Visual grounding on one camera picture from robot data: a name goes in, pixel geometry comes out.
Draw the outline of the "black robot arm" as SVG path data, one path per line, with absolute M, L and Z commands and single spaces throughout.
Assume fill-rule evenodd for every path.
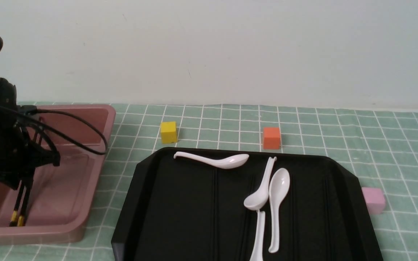
M 0 183 L 12 190 L 20 183 L 32 186 L 37 167 L 60 164 L 60 153 L 34 116 L 35 107 L 18 106 L 16 96 L 16 87 L 0 78 Z

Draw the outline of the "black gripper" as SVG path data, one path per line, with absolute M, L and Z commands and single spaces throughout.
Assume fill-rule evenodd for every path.
M 13 109 L 0 105 L 0 183 L 18 190 L 29 170 L 45 165 L 60 165 L 57 148 L 47 150 L 30 138 L 28 124 L 35 123 L 36 106 L 18 105 Z

